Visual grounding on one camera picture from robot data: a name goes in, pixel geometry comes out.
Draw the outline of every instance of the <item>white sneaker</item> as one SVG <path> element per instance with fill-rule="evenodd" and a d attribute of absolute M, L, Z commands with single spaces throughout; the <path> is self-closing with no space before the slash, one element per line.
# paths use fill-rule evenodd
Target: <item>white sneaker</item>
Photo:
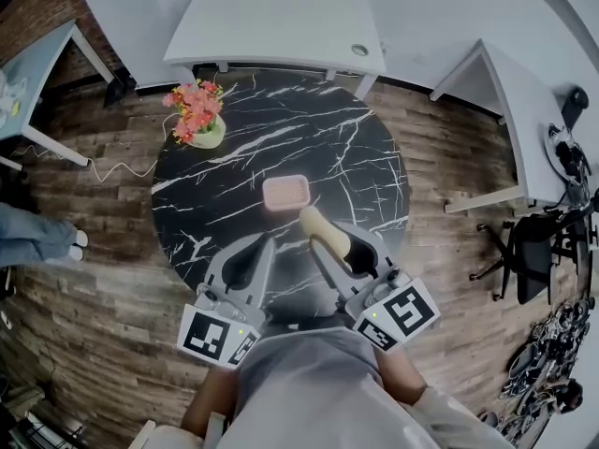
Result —
<path fill-rule="evenodd" d="M 81 261 L 81 259 L 83 259 L 83 250 L 79 246 L 71 244 L 70 248 L 68 249 L 68 255 L 75 261 Z"/>
<path fill-rule="evenodd" d="M 75 239 L 75 244 L 81 246 L 81 248 L 85 248 L 87 244 L 90 242 L 90 239 L 87 237 L 87 233 L 85 231 L 77 230 L 77 238 Z"/>

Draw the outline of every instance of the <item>pink soap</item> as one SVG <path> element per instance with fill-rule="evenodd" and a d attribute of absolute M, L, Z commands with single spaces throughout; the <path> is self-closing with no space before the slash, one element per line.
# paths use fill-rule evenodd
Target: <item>pink soap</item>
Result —
<path fill-rule="evenodd" d="M 266 178 L 262 194 L 270 211 L 300 210 L 310 204 L 310 186 L 303 175 Z"/>

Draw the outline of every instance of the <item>flower pot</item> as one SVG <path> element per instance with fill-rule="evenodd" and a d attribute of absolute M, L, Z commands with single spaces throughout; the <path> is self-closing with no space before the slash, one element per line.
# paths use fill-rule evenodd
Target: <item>flower pot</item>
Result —
<path fill-rule="evenodd" d="M 188 142 L 188 145 L 210 150 L 221 144 L 225 137 L 226 124 L 220 115 L 216 115 L 216 125 L 207 133 L 195 133 L 194 139 Z"/>

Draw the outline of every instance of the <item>round table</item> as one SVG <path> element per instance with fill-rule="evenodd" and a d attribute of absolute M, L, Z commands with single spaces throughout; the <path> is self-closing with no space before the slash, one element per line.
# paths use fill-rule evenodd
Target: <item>round table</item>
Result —
<path fill-rule="evenodd" d="M 338 294 L 316 267 L 299 212 L 269 212 L 262 182 L 304 175 L 325 217 L 370 230 L 396 253 L 409 202 L 400 150 L 369 107 L 330 81 L 260 73 L 224 90 L 218 148 L 171 135 L 160 152 L 152 204 L 168 261 L 196 290 L 215 253 L 268 232 L 277 245 L 265 297 L 274 321 L 329 315 Z"/>

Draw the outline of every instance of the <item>pink flowers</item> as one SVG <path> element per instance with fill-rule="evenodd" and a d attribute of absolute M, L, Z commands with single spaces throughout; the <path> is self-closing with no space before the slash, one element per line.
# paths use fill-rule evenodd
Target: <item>pink flowers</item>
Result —
<path fill-rule="evenodd" d="M 212 131 L 215 117 L 223 106 L 219 100 L 222 87 L 201 80 L 197 84 L 199 87 L 191 83 L 179 86 L 162 99 L 164 106 L 174 106 L 182 115 L 173 134 L 183 143 L 191 141 L 195 133 Z"/>

